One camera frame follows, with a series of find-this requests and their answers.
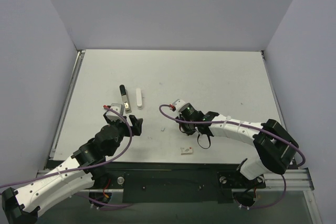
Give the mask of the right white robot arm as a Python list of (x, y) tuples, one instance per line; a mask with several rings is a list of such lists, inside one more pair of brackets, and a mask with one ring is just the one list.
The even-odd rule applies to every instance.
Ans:
[(274, 119), (253, 123), (234, 120), (212, 111), (204, 114), (183, 100), (175, 101), (173, 106), (178, 114), (177, 119), (189, 121), (189, 124), (180, 123), (185, 134), (198, 132), (209, 138), (226, 137), (256, 149), (258, 155), (245, 158), (234, 175), (236, 184), (241, 187), (248, 186), (265, 172), (283, 175), (299, 148), (285, 128)]

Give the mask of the small metal stapler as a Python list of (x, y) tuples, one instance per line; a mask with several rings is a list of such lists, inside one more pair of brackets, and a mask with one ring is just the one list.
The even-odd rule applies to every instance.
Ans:
[(121, 99), (124, 105), (124, 110), (126, 113), (131, 113), (131, 104), (130, 104), (128, 92), (123, 84), (119, 86), (119, 89), (120, 89)]

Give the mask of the white stapler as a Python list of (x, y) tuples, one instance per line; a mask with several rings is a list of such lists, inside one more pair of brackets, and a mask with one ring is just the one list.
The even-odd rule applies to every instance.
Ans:
[(142, 90), (140, 88), (136, 88), (135, 94), (136, 94), (136, 106), (138, 109), (142, 109), (143, 108)]

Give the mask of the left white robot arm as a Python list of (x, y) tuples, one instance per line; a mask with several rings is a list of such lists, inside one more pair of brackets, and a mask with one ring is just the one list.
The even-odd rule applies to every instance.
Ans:
[(143, 119), (130, 115), (106, 118), (106, 122), (93, 138), (45, 177), (2, 192), (2, 209), (9, 223), (36, 223), (47, 210), (75, 193), (107, 184), (106, 158), (115, 154), (124, 137), (141, 135)]

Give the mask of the staple box with red label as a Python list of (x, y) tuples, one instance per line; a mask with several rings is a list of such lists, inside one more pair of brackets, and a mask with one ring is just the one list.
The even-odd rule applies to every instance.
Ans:
[(181, 151), (181, 155), (191, 155), (191, 154), (194, 153), (194, 150), (191, 146), (190, 147), (181, 147), (180, 151)]

